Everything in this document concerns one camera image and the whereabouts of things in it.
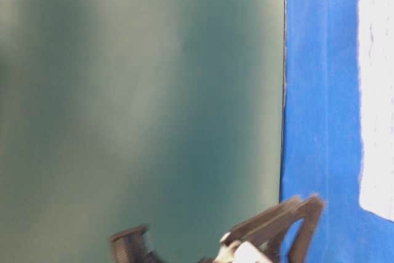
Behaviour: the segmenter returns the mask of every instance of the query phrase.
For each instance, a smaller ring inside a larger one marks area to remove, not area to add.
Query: dark green panel
[[[214,256],[278,200],[283,0],[0,0],[4,262]]]

